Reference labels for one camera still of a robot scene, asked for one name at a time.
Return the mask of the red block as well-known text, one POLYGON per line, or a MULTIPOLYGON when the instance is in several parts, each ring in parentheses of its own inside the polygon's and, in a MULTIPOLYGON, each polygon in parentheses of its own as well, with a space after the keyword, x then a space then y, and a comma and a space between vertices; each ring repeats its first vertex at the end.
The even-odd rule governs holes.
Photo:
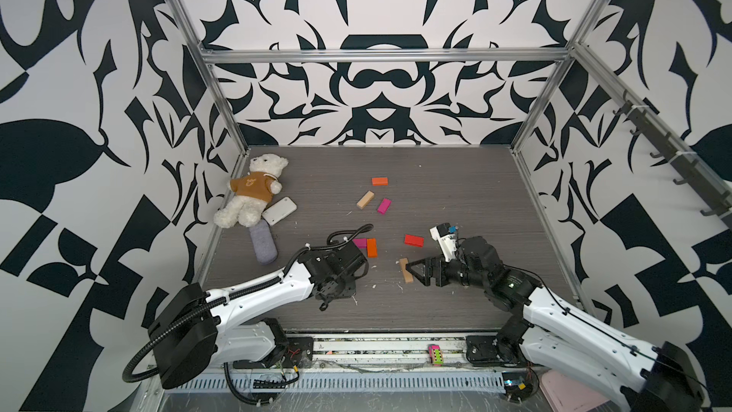
POLYGON ((414 236, 414 235, 405 235, 404 243, 409 246, 423 248, 424 238, 419 237, 419 236, 414 236))

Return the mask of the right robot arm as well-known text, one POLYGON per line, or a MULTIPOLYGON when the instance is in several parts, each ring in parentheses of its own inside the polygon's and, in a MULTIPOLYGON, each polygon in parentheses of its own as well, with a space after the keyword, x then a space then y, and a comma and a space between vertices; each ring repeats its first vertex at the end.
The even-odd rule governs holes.
POLYGON ((538 364, 602 394, 623 411, 699 411, 705 389, 673 343, 631 337, 561 299, 535 273, 507 266, 482 237, 441 238, 439 257, 407 263, 425 286, 476 286, 510 313, 494 345, 507 364, 538 364))

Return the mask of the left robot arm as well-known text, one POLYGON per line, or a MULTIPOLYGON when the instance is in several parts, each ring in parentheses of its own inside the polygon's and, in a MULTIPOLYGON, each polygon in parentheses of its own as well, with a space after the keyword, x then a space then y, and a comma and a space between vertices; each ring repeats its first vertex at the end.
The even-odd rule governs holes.
POLYGON ((154 355, 156 367, 142 375, 174 389, 210 367, 270 367, 284 357, 288 340, 268 312, 307 299, 326 310, 332 301, 354 297, 356 281, 368 270, 366 255, 349 241, 303 247, 285 267, 238 285, 209 291, 187 285, 150 325, 142 353, 154 355))

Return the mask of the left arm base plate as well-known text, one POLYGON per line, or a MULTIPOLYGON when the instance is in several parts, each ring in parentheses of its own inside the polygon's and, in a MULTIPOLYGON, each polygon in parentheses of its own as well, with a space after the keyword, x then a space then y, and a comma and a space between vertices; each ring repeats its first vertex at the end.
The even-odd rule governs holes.
POLYGON ((259 362, 248 360, 237 360, 233 363, 234 369, 257 369, 257 368, 309 368, 313 361, 315 340, 311 337, 289 338, 287 343, 279 343, 272 354, 259 362))

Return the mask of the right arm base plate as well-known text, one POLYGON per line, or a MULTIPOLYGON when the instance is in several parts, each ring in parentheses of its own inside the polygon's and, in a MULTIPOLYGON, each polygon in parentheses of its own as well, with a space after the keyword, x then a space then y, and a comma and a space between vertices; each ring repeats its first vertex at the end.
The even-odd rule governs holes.
POLYGON ((467 362, 476 367, 526 368, 530 362, 517 340, 509 337, 468 336, 465 338, 467 362))

